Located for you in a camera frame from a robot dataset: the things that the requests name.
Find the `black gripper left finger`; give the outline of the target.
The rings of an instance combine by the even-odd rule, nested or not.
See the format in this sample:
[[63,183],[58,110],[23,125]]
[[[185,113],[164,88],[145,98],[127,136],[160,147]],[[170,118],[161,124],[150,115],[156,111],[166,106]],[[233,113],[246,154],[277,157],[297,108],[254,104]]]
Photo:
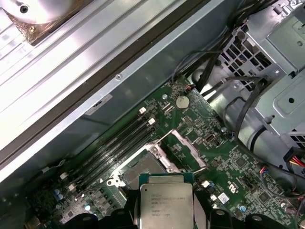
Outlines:
[[98,219],[96,215],[82,213],[63,225],[64,229],[138,229],[134,213],[140,200],[139,190],[130,190],[124,208],[115,209],[109,216]]

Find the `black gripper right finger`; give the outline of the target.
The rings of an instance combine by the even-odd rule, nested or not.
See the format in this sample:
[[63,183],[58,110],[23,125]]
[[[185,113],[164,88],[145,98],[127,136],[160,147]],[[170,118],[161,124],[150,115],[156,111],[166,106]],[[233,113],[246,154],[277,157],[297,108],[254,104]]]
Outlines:
[[266,190],[210,192],[194,191],[199,203],[196,224],[206,219],[207,229],[296,229],[301,214],[299,196],[276,197]]

